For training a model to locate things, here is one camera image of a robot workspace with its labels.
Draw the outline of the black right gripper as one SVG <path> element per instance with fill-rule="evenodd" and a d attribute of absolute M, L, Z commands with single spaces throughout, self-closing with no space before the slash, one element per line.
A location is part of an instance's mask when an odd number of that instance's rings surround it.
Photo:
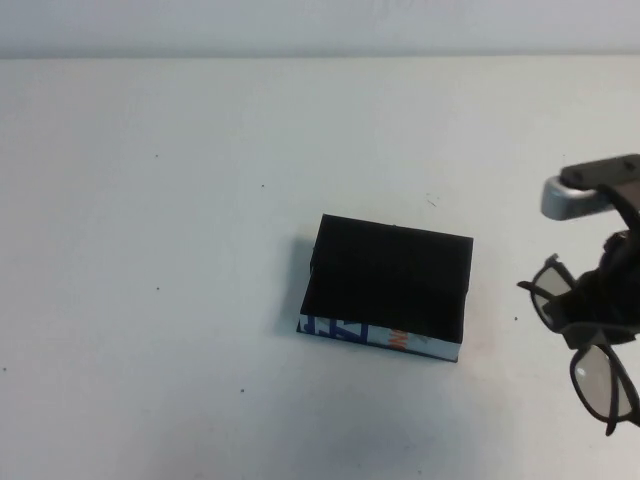
<path fill-rule="evenodd" d="M 596 269 L 584 273 L 576 292 L 555 296 L 543 307 L 569 349 L 621 345 L 639 334 L 639 235 L 609 237 Z"/>

